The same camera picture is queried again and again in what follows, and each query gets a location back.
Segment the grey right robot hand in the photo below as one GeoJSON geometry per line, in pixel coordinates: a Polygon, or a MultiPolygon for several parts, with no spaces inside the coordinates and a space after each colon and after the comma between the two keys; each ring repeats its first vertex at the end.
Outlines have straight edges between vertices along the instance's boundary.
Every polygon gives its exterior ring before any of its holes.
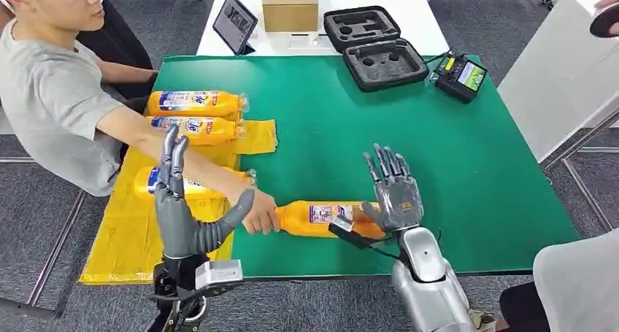
{"type": "Polygon", "coordinates": [[[408,162],[387,146],[375,143],[373,150],[374,155],[365,152],[364,158],[378,206],[365,201],[363,211],[386,233],[420,225],[423,203],[408,162]]]}

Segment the person's right hand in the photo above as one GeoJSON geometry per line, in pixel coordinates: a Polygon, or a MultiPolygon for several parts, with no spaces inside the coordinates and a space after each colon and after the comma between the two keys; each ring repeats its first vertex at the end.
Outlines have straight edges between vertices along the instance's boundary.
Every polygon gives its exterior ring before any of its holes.
{"type": "Polygon", "coordinates": [[[255,189],[253,205],[242,221],[248,233],[262,232],[267,235],[271,231],[279,232],[280,222],[277,219],[277,205],[272,196],[255,189]]]}

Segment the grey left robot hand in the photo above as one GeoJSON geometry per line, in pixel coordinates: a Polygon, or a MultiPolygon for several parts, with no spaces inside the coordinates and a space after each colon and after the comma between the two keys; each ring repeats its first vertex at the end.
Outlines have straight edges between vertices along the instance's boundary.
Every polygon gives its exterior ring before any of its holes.
{"type": "Polygon", "coordinates": [[[158,181],[155,184],[155,212],[164,256],[183,259],[218,249],[246,218],[255,191],[246,188],[237,203],[214,222],[197,220],[185,200],[182,172],[188,138],[178,136],[179,128],[167,128],[158,181]]]}

